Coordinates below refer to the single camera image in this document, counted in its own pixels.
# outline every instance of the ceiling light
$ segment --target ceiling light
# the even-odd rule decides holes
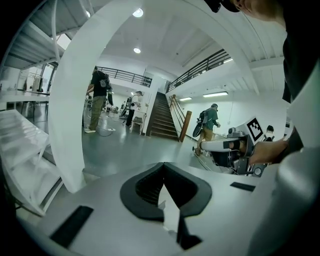
[[[203,97],[209,98],[209,97],[216,97],[216,96],[223,96],[223,95],[228,95],[228,92],[227,91],[215,92],[215,93],[205,94],[203,95]]]
[[[132,15],[133,15],[134,17],[140,18],[142,15],[144,15],[144,11],[143,11],[141,8],[139,8],[139,9],[136,10],[134,13],[132,13]]]
[[[228,60],[224,60],[224,61],[223,61],[223,64],[225,64],[225,63],[227,63],[227,62],[230,62],[230,61],[233,61],[233,60],[234,60],[233,58],[228,59]]]
[[[141,50],[140,50],[139,48],[134,48],[133,51],[134,51],[136,54],[141,53]]]
[[[188,98],[181,98],[179,99],[179,101],[184,102],[184,101],[189,101],[192,100],[192,98],[188,97]]]

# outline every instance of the staircase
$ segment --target staircase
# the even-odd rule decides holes
[[[166,95],[158,92],[154,101],[150,135],[179,141]]]

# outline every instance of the handrail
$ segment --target handrail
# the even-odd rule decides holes
[[[183,83],[191,80],[192,78],[195,78],[202,73],[214,69],[222,64],[224,64],[225,61],[230,60],[230,55],[224,50],[221,49],[217,51],[216,53],[212,54],[211,56],[205,58],[204,60],[200,61],[198,64],[190,68],[187,72],[183,73],[181,76],[179,76],[176,80],[171,82],[169,86],[167,87],[166,92],[170,92],[176,87],[182,85]]]
[[[173,110],[174,110],[174,113],[176,115],[176,118],[178,119],[180,128],[181,128],[181,132],[180,132],[180,135],[179,135],[179,141],[183,142],[184,139],[185,139],[186,133],[187,133],[187,129],[188,129],[188,125],[189,125],[189,122],[190,122],[190,119],[191,119],[192,112],[191,111],[187,111],[186,115],[183,113],[179,103],[176,100],[176,95],[170,96],[169,99],[170,99],[170,111],[172,110],[171,109],[171,107],[172,107]]]
[[[108,74],[110,78],[120,79],[146,87],[150,87],[152,82],[152,78],[140,74],[103,66],[98,66],[97,68],[98,70]]]

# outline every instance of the white sneaker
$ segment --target white sneaker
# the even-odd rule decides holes
[[[92,134],[92,133],[95,133],[96,131],[95,130],[90,130],[89,128],[86,128],[86,129],[83,129],[84,130],[84,132],[86,133],[86,134]]]

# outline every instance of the gray floor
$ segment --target gray floor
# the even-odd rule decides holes
[[[23,115],[33,122],[32,113],[23,110]],[[90,119],[85,113],[84,123]],[[141,136],[137,130],[130,133],[122,124],[122,120],[114,115],[101,115],[100,129],[96,133],[82,132],[82,150],[85,163],[85,172],[98,177],[104,177],[125,172],[134,167],[157,163],[176,162],[187,166],[205,169],[192,152],[195,142],[186,137],[183,143],[155,136]],[[48,117],[44,105],[37,105],[34,124],[48,133]],[[110,132],[104,129],[114,128]],[[209,157],[201,156],[210,169],[219,172]]]

